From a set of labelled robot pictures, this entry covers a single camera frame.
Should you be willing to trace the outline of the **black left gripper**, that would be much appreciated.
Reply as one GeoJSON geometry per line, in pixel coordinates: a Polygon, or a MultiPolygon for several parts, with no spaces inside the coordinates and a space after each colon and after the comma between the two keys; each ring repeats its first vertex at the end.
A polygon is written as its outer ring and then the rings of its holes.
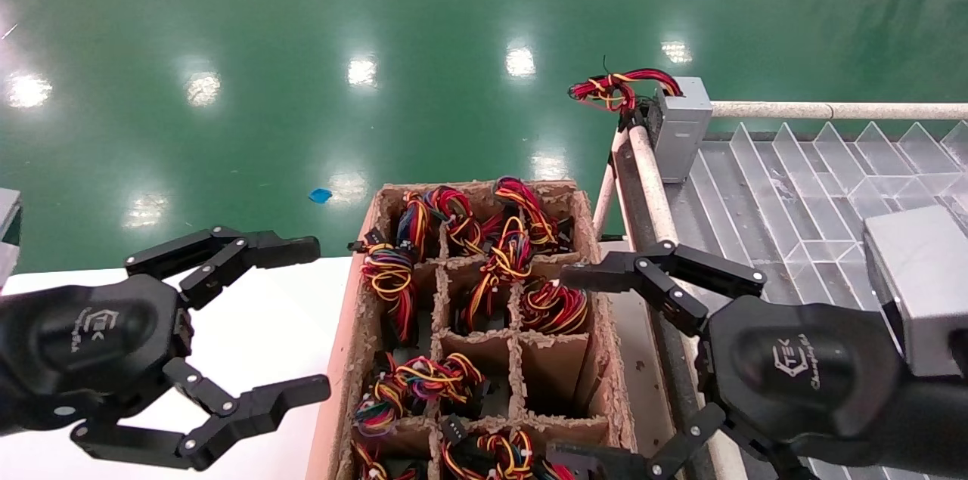
{"type": "Polygon", "coordinates": [[[3,296],[2,434],[86,420],[70,439],[91,458],[204,471],[240,440],[276,432],[290,409],[328,400],[328,377],[262,385],[233,398],[183,359],[194,335],[188,308],[206,307],[253,268],[320,258],[313,236],[218,226],[131,254],[125,270],[134,277],[119,283],[3,296]],[[184,272],[180,292],[162,282],[184,272]],[[170,387],[208,413],[203,425],[179,434],[118,423],[170,387]]]}

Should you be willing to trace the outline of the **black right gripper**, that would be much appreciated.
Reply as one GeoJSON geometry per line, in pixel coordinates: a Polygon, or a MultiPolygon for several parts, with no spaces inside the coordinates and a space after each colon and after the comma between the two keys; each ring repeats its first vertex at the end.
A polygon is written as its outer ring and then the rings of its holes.
{"type": "Polygon", "coordinates": [[[547,459],[584,479],[674,479],[723,434],[770,463],[778,479],[801,479],[799,457],[966,476],[963,380],[915,376],[877,312],[771,304],[758,299],[765,281],[754,267],[672,241],[562,267],[564,287],[634,291],[678,332],[702,338],[701,372],[718,403],[650,458],[553,440],[547,459]],[[737,300],[711,316],[685,284],[737,300]]]}

